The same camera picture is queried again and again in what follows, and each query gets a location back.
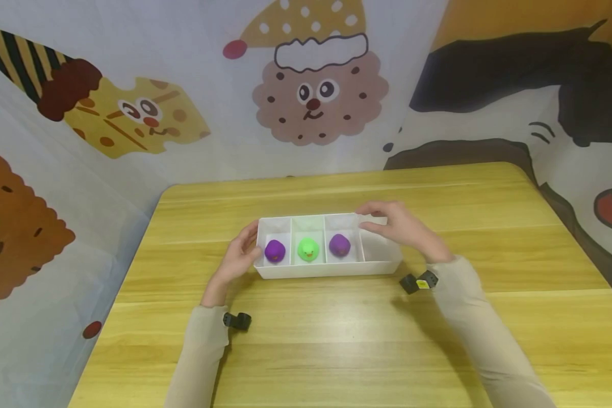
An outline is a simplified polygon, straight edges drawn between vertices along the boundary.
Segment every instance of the yellow stripe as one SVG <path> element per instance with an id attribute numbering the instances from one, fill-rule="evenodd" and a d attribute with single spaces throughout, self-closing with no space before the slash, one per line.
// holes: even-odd
<path id="1" fill-rule="evenodd" d="M 59 51 L 54 51 L 54 53 L 57 55 L 57 59 L 59 60 L 59 64 L 63 64 L 66 62 L 66 57 L 64 57 L 64 55 L 59 52 Z"/>
<path id="2" fill-rule="evenodd" d="M 30 78 L 30 81 L 34 84 L 34 88 L 36 89 L 36 93 L 41 96 L 41 84 L 39 83 L 39 78 L 36 76 L 36 69 L 34 68 L 34 59 L 32 59 L 32 55 L 29 52 L 29 48 L 27 47 L 27 40 L 19 37 L 18 35 L 14 35 L 16 39 L 16 43 L 18 44 L 18 52 L 23 59 L 24 68 L 27 70 L 27 75 Z"/>
<path id="3" fill-rule="evenodd" d="M 48 61 L 48 56 L 45 54 L 45 48 L 43 48 L 43 45 L 37 42 L 34 42 L 34 48 L 36 50 L 36 53 L 38 53 L 39 55 L 41 65 L 43 65 L 45 77 L 48 79 L 48 81 L 52 80 L 52 67 L 50 67 L 50 61 Z"/>
<path id="4" fill-rule="evenodd" d="M 9 73 L 9 76 L 11 77 L 11 81 L 14 82 L 14 85 L 18 86 L 24 92 L 23 84 L 20 78 L 18 77 L 16 68 L 14 68 L 14 63 L 11 62 L 11 59 L 9 57 L 9 52 L 7 52 L 7 46 L 5 45 L 5 39 L 2 38 L 2 31 L 0 31 L 0 59 L 2 60 L 2 63 L 5 64 L 5 67 L 7 68 L 7 72 Z"/>

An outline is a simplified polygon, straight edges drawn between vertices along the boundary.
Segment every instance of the person's right hand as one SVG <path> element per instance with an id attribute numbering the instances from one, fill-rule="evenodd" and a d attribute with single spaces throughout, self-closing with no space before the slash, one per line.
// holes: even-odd
<path id="1" fill-rule="evenodd" d="M 453 254 L 442 238 L 416 218 L 401 201 L 368 201 L 358 207 L 357 214 L 387 216 L 388 224 L 364 222 L 360 227 L 380 236 L 417 249 L 426 262 L 435 264 L 453 261 Z"/>

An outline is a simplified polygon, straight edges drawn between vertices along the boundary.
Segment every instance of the person's left hand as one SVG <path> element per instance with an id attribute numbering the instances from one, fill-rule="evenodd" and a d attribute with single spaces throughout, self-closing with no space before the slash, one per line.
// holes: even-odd
<path id="1" fill-rule="evenodd" d="M 213 278 L 224 282 L 242 276 L 263 252 L 260 246 L 252 246 L 258 232 L 258 219 L 251 222 L 238 236 L 229 242 L 220 266 L 213 274 Z"/>
<path id="2" fill-rule="evenodd" d="M 254 261 L 261 256 L 263 250 L 260 246 L 252 246 L 257 232 L 258 220 L 254 220 L 229 242 L 220 266 L 204 289 L 202 301 L 199 302 L 202 306 L 206 308 L 223 306 L 232 280 L 245 274 Z"/>

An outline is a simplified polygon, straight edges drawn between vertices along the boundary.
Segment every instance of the wood grain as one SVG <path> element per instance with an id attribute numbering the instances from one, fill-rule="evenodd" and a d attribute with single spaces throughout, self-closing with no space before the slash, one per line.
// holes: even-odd
<path id="1" fill-rule="evenodd" d="M 70 407 L 161 407 L 183 332 L 227 242 L 260 216 L 399 199 L 471 259 L 559 407 L 612 407 L 612 290 L 516 167 L 177 185 L 150 226 Z M 253 316 L 233 334 L 214 407 L 490 407 L 404 248 L 394 275 L 262 280 L 229 293 Z"/>

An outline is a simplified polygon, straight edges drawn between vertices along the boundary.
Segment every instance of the green rubber duck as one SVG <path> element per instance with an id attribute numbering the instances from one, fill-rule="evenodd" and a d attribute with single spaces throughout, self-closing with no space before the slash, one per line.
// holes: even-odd
<path id="1" fill-rule="evenodd" d="M 304 238 L 299 241 L 297 254 L 299 258 L 304 259 L 306 262 L 313 262 L 320 254 L 320 246 L 312 238 Z"/>

